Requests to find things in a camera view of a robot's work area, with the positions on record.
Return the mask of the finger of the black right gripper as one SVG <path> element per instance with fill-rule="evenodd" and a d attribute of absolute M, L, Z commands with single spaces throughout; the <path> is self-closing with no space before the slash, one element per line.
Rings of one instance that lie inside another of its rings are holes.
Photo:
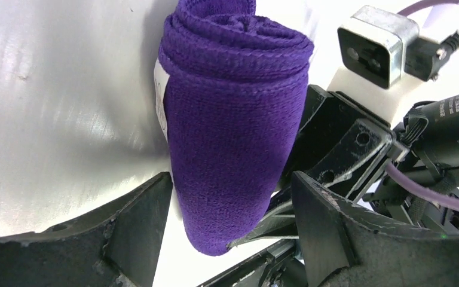
<path fill-rule="evenodd" d="M 233 241 L 238 247 L 261 239 L 278 241 L 205 281 L 206 287 L 307 286 L 299 247 L 290 187 L 272 196 L 265 216 L 248 235 Z"/>

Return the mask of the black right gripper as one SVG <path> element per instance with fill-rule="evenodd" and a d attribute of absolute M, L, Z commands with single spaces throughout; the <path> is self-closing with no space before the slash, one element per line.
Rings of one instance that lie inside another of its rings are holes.
<path fill-rule="evenodd" d="M 411 180 L 459 199 L 459 95 L 415 103 L 396 128 L 400 136 L 427 123 L 397 168 Z M 394 142 L 390 125 L 340 91 L 310 85 L 295 143 L 279 180 L 302 171 L 332 192 L 360 199 L 382 174 Z M 385 176 L 362 200 L 377 213 L 447 234 L 459 234 L 459 211 L 407 193 Z"/>

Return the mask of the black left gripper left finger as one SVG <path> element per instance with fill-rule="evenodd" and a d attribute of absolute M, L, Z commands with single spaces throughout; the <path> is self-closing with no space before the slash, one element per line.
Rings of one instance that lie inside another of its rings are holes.
<path fill-rule="evenodd" d="M 43 233 L 0 237 L 0 286 L 152 286 L 171 195 L 162 172 Z"/>

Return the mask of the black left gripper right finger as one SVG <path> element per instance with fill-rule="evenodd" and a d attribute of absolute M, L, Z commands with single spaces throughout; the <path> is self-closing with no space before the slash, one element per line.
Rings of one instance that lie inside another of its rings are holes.
<path fill-rule="evenodd" d="M 459 236 L 377 214 L 302 172 L 291 197 L 310 286 L 459 286 Z"/>

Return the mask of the purple towel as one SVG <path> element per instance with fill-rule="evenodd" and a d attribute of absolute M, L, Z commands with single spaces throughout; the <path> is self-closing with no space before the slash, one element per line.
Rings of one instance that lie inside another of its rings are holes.
<path fill-rule="evenodd" d="M 179 1 L 154 67 L 186 235 L 219 256 L 263 217 L 295 141 L 313 42 L 255 1 Z"/>

